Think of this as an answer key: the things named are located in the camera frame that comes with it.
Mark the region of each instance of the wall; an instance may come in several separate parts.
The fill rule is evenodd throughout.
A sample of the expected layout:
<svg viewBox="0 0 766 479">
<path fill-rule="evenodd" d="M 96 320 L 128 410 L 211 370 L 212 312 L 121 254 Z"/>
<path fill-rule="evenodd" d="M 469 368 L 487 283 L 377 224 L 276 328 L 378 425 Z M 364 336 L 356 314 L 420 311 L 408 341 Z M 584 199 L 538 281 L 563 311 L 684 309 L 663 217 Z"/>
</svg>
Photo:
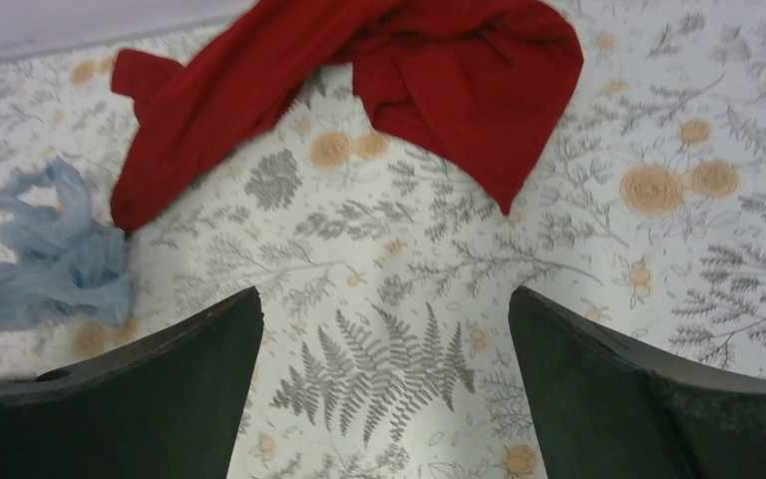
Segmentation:
<svg viewBox="0 0 766 479">
<path fill-rule="evenodd" d="M 253 0 L 0 0 L 0 61 L 226 21 Z"/>
</svg>

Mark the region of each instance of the floral tablecloth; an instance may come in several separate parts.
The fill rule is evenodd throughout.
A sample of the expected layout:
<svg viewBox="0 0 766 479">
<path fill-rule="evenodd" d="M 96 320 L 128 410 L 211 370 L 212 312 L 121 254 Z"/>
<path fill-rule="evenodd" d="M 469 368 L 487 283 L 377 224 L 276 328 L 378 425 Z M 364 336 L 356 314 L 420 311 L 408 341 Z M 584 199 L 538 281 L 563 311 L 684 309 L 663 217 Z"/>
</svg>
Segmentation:
<svg viewBox="0 0 766 479">
<path fill-rule="evenodd" d="M 372 131 L 350 67 L 325 68 L 273 132 L 136 235 L 125 330 L 1 334 L 0 377 L 255 284 L 266 335 L 229 477 L 260 479 L 544 477 L 506 325 L 522 283 L 766 377 L 766 0 L 552 3 L 586 64 L 508 217 L 451 164 Z M 186 59 L 221 28 L 135 46 Z M 60 156 L 109 217 L 137 126 L 109 92 L 122 46 L 0 65 L 0 185 Z"/>
</svg>

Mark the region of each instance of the red cloth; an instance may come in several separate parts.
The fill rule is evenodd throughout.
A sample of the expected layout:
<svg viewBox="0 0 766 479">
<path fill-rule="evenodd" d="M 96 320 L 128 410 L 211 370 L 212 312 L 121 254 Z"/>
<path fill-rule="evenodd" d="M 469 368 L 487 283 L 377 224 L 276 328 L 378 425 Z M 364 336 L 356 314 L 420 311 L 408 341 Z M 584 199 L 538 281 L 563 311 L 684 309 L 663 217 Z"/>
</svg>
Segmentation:
<svg viewBox="0 0 766 479">
<path fill-rule="evenodd" d="M 376 130 L 458 165 L 506 215 L 582 52 L 537 0 L 259 0 L 185 67 L 124 50 L 113 91 L 135 100 L 140 127 L 111 198 L 116 225 L 150 222 L 271 129 L 316 67 L 345 62 Z"/>
</svg>

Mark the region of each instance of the light blue bag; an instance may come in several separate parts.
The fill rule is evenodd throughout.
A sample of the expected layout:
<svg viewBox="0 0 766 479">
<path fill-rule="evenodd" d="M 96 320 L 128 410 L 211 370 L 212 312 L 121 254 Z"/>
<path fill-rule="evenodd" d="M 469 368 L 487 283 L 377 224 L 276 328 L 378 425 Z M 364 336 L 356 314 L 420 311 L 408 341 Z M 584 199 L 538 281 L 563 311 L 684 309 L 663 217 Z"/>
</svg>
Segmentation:
<svg viewBox="0 0 766 479">
<path fill-rule="evenodd" d="M 62 212 L 19 200 L 32 187 L 54 188 Z M 15 263 L 0 262 L 0 332 L 87 317 L 125 324 L 133 299 L 125 234 L 93 220 L 74 167 L 57 159 L 20 175 L 0 190 L 0 210 L 15 215 L 1 225 L 0 241 L 16 253 Z"/>
</svg>

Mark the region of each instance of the black object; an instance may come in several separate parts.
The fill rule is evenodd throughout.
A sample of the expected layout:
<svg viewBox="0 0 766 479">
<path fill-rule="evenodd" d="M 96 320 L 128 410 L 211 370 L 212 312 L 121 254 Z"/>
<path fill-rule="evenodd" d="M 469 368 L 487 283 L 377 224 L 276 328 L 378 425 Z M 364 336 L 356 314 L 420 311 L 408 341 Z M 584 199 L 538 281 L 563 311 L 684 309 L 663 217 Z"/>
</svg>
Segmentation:
<svg viewBox="0 0 766 479">
<path fill-rule="evenodd" d="M 764 479 L 766 380 L 607 329 L 525 287 L 510 330 L 551 479 Z"/>
<path fill-rule="evenodd" d="M 0 383 L 0 479 L 224 479 L 262 328 L 250 288 L 33 382 Z"/>
</svg>

